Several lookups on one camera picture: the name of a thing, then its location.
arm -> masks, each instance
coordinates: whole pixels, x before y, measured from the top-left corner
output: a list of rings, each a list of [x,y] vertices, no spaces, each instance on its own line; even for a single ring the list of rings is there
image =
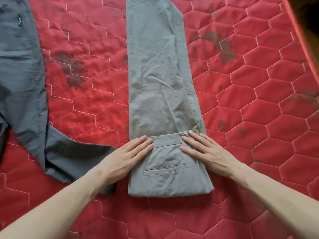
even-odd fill
[[[146,137],[132,140],[105,157],[83,177],[0,232],[0,239],[61,239],[76,218],[106,185],[124,178],[152,148]]]
[[[254,193],[291,229],[295,238],[319,238],[318,201],[241,163],[208,136],[189,134],[197,141],[188,137],[182,137],[183,140],[203,153],[181,146],[183,152],[204,161],[211,172],[229,177]]]

finger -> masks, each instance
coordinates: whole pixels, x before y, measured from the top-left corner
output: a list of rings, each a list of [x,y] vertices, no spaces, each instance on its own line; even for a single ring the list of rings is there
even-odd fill
[[[201,150],[201,151],[203,151],[203,152],[205,152],[205,153],[208,153],[209,152],[209,148],[208,147],[206,147],[205,145],[203,145],[203,144],[201,144],[200,142],[197,142],[197,141],[195,141],[195,140],[193,140],[193,139],[191,139],[191,138],[189,138],[189,137],[186,137],[186,136],[182,136],[181,137],[186,143],[188,143],[189,145],[191,145],[191,146],[193,146],[193,147],[195,147],[195,148],[197,148],[197,149],[199,149],[199,150]]]
[[[189,148],[189,147],[185,147],[185,146],[180,146],[180,150],[192,157],[195,157],[195,158],[198,158],[198,159],[204,159],[204,154],[192,149],[192,148]]]
[[[153,149],[153,144],[149,144],[146,148],[136,154],[132,160],[132,168],[140,161],[143,157],[145,157],[151,150]]]
[[[146,140],[146,136],[141,136],[140,138],[136,139],[135,141],[133,141],[131,144],[129,144],[126,148],[125,148],[125,152],[129,152],[131,150],[133,150],[136,146],[138,146],[139,144],[141,144],[142,142],[144,142]]]
[[[207,139],[211,144],[215,145],[215,146],[218,146],[219,144],[216,143],[213,139],[211,139],[209,136],[206,136],[205,134],[200,134],[201,137]]]
[[[153,139],[147,139],[142,144],[138,145],[136,148],[134,148],[132,151],[129,152],[130,158],[134,157],[136,154],[141,152],[144,148],[146,148],[148,145],[150,145],[153,142]]]
[[[131,141],[127,142],[126,144],[124,144],[122,147],[120,147],[121,149],[125,149],[128,145],[130,145],[132,142],[136,141],[137,138],[132,139]]]
[[[213,144],[208,141],[206,138],[199,136],[195,132],[190,131],[189,135],[191,135],[193,138],[195,138],[197,141],[201,142],[203,145],[205,145],[208,148],[212,148]]]

forearm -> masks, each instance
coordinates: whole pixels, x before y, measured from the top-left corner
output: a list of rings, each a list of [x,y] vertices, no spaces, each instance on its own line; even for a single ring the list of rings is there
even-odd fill
[[[0,232],[0,239],[61,239],[102,185],[91,170]]]
[[[232,178],[253,192],[293,232],[295,238],[319,238],[319,202],[246,165]]]

red quilted mattress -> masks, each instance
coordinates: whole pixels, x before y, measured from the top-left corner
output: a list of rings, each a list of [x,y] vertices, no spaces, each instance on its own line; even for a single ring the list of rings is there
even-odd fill
[[[30,0],[49,121],[76,141],[128,141],[125,0]],[[207,133],[240,161],[319,199],[319,87],[281,0],[172,0],[184,14]],[[72,226],[83,239],[291,239],[237,184],[187,198],[133,198],[128,179]],[[0,164],[0,229],[65,185],[11,135]]]

dark gray pants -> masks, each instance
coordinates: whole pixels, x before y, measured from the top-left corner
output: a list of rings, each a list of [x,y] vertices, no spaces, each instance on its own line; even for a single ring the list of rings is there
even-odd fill
[[[47,118],[43,57],[29,2],[0,0],[0,154],[11,126],[46,174],[70,183],[115,150],[75,142]],[[103,193],[113,190],[110,185]]]
[[[205,165],[179,150],[189,130],[205,133],[192,82],[183,16],[170,0],[126,0],[130,139],[154,148],[130,174],[132,196],[209,193]]]

